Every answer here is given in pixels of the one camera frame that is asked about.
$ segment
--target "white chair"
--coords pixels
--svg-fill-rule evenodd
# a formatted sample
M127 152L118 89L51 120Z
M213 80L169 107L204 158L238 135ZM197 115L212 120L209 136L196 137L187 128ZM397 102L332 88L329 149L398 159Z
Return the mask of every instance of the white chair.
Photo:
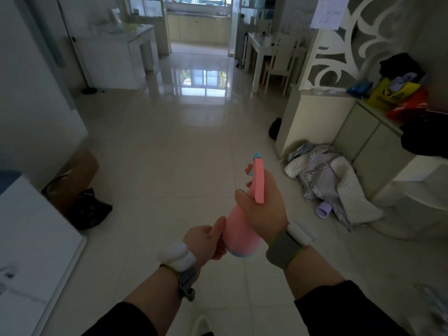
M264 88L265 94L267 93L271 75L283 76L281 84L282 86L284 85L283 96L286 94L298 46L297 38L294 36L277 34L271 61L265 62L265 73L262 82L263 84L266 82L266 87Z
M271 35L272 20L258 20L256 23L256 32Z

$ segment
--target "table leg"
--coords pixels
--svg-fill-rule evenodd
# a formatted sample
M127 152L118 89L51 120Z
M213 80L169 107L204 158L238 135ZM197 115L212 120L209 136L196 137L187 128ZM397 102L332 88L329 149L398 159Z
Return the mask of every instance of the table leg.
M260 84L261 68L263 67L264 55L258 53L257 63L255 64L254 83L252 84L252 93L258 92L258 85Z
M244 60L244 72L249 72L250 62L252 61L251 55L252 55L252 44L248 40L246 45L246 56Z

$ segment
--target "shoe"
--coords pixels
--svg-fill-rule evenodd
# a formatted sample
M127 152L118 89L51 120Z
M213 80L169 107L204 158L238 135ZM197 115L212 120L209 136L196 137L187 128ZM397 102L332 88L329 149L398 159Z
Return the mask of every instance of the shoe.
M205 315L201 315L198 317L196 322L193 325L193 331L191 332L191 336L212 336L213 333L211 331L211 322Z

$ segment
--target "sleeve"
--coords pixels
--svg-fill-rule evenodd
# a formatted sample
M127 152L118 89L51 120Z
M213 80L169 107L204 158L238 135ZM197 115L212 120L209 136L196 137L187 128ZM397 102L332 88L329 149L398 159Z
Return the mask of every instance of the sleeve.
M409 336L351 281L321 286L294 303L310 336Z
M157 336L157 331L140 309L121 302L83 334L83 336L98 335Z

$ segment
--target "red plastic bag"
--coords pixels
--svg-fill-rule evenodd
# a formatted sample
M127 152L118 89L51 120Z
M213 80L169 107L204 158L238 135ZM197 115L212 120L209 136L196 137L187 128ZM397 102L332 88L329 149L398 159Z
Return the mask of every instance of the red plastic bag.
M396 119L407 123L429 109L427 101L428 90L422 87L410 96L410 98L406 99L392 111L388 112L387 118Z

